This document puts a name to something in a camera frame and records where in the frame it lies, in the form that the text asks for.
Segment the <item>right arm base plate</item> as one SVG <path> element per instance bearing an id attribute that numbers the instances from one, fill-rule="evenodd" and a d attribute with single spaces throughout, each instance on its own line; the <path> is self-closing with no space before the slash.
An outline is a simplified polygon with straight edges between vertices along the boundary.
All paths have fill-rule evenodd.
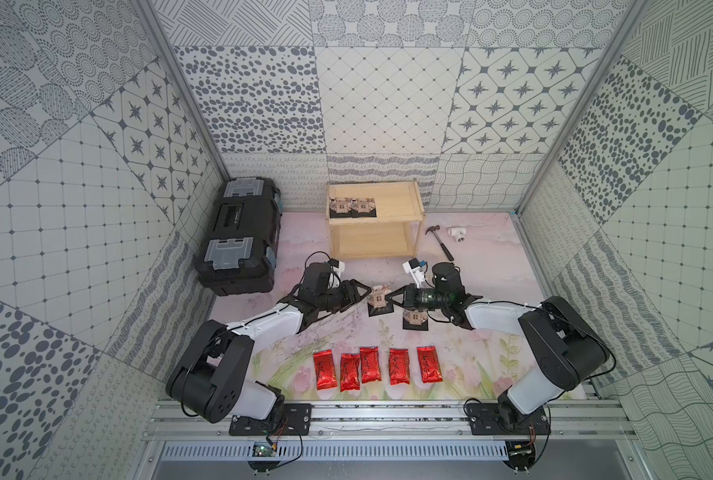
<path id="1" fill-rule="evenodd" d="M 551 432 L 548 414 L 543 407 L 524 415 L 504 403 L 483 403 L 470 399 L 463 413 L 474 436 L 540 436 Z"/>

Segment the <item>floral tea bag three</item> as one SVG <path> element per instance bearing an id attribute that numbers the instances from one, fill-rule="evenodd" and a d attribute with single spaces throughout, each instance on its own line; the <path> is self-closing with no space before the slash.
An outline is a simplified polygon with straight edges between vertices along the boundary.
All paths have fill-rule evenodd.
<path id="1" fill-rule="evenodd" d="M 391 290 L 385 286 L 374 286 L 367 298 L 369 317 L 387 315 L 394 312 L 394 305 L 386 298 Z"/>

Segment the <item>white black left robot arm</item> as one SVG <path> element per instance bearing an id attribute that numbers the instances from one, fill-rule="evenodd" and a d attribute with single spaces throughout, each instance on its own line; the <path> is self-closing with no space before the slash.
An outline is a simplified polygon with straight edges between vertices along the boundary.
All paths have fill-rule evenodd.
<path id="1" fill-rule="evenodd" d="M 269 428 L 284 423 L 284 394 L 278 388 L 251 382 L 254 354 L 298 335 L 330 316 L 362 302 L 372 288 L 340 278 L 334 259 L 304 269 L 302 279 L 270 310 L 234 324 L 208 320 L 184 350 L 166 382 L 166 394 L 189 418 L 218 423 L 228 416 L 259 421 Z"/>

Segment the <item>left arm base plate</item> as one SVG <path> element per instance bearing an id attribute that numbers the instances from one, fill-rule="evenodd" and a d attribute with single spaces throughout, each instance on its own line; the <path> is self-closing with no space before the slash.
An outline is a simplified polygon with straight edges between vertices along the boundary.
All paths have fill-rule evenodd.
<path id="1" fill-rule="evenodd" d="M 264 420 L 234 416 L 230 423 L 230 436 L 308 436 L 312 423 L 312 404 L 290 403 L 282 405 Z"/>

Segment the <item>floral tea bag one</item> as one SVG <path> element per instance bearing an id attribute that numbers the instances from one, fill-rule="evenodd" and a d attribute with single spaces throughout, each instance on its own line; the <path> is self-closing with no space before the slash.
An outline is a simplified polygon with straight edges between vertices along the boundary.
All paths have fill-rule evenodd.
<path id="1" fill-rule="evenodd" d="M 328 199 L 328 214 L 330 219 L 352 218 L 352 198 L 330 198 Z"/>

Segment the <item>floral tea bag four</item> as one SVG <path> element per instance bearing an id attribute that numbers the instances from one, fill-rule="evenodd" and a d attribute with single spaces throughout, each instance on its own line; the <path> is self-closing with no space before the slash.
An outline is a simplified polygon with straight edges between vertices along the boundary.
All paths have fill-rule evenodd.
<path id="1" fill-rule="evenodd" d="M 402 329 L 407 331 L 427 331 L 428 315 L 425 311 L 406 310 L 402 311 Z"/>

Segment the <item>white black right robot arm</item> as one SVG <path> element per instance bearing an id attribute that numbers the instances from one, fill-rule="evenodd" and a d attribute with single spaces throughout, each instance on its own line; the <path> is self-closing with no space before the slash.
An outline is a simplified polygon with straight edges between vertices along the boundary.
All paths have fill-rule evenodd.
<path id="1" fill-rule="evenodd" d="M 465 330 L 495 330 L 526 340 L 536 366 L 498 396 L 496 413 L 507 431 L 541 413 L 544 406 L 580 383 L 600 376 L 616 358 L 611 349 L 562 297 L 536 306 L 510 300 L 486 300 L 465 290 L 460 270 L 451 262 L 432 267 L 432 284 L 422 285 L 415 263 L 404 265 L 408 284 L 384 295 L 405 311 L 439 311 Z"/>

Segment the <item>floral tea bag two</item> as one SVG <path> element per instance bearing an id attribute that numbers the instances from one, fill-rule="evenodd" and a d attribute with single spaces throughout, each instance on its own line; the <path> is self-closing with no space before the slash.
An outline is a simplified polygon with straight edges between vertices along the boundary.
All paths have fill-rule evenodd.
<path id="1" fill-rule="evenodd" d="M 376 218 L 376 202 L 374 198 L 352 198 L 350 202 L 352 218 Z"/>

